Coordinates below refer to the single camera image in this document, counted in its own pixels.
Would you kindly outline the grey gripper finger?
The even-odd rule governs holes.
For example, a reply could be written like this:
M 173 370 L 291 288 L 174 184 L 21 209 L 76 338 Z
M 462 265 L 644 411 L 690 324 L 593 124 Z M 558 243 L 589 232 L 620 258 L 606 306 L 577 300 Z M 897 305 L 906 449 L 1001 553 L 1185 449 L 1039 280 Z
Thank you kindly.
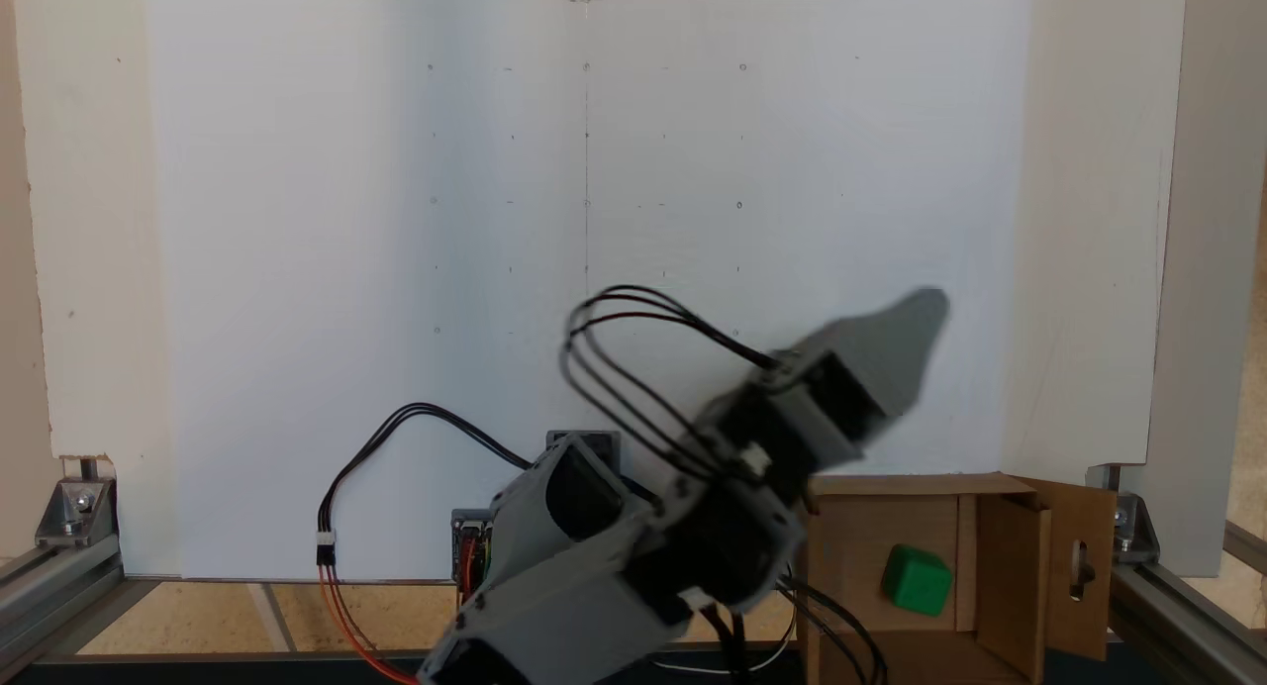
M 841 360 L 886 419 L 905 415 L 922 382 L 949 300 L 940 287 L 916 287 L 881 311 L 841 322 Z

